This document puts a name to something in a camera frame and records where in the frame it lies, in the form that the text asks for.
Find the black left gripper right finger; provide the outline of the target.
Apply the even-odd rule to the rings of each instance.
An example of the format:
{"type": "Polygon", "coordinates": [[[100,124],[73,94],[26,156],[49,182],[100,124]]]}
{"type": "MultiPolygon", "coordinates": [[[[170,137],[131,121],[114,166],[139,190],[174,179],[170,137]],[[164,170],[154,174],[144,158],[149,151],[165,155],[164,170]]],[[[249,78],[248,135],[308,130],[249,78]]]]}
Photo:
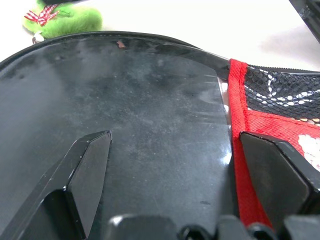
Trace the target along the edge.
{"type": "Polygon", "coordinates": [[[243,131],[239,135],[250,180],[271,224],[289,215],[320,213],[320,173],[287,141],[243,131]]]}

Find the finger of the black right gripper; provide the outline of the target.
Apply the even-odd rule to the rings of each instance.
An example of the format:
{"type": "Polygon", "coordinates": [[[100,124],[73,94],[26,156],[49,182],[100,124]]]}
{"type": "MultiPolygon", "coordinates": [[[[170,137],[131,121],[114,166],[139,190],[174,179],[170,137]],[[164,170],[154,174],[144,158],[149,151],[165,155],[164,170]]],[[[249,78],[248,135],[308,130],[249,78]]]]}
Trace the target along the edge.
{"type": "Polygon", "coordinates": [[[320,41],[320,0],[290,0],[317,41],[320,41]]]}

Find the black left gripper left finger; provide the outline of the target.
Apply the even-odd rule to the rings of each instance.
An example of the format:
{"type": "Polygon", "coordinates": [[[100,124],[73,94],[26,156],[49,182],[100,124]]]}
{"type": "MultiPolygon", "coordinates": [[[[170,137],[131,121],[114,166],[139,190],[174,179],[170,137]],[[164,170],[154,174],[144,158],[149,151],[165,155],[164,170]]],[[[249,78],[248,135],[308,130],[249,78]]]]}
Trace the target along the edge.
{"type": "Polygon", "coordinates": [[[86,240],[101,199],[112,133],[77,139],[41,177],[2,240],[86,240]]]}

